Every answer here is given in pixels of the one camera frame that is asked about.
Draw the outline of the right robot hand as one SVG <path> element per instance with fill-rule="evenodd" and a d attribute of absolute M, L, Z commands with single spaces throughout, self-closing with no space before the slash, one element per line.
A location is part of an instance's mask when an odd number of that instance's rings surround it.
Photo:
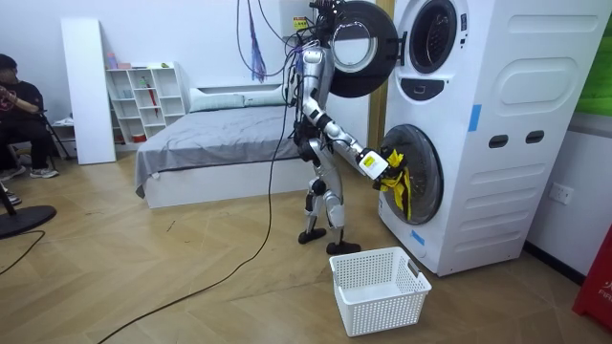
<path fill-rule="evenodd" d="M 359 167 L 379 191 L 407 189 L 404 155 L 395 149 L 384 152 L 382 156 L 376 151 L 368 150 L 359 160 Z"/>

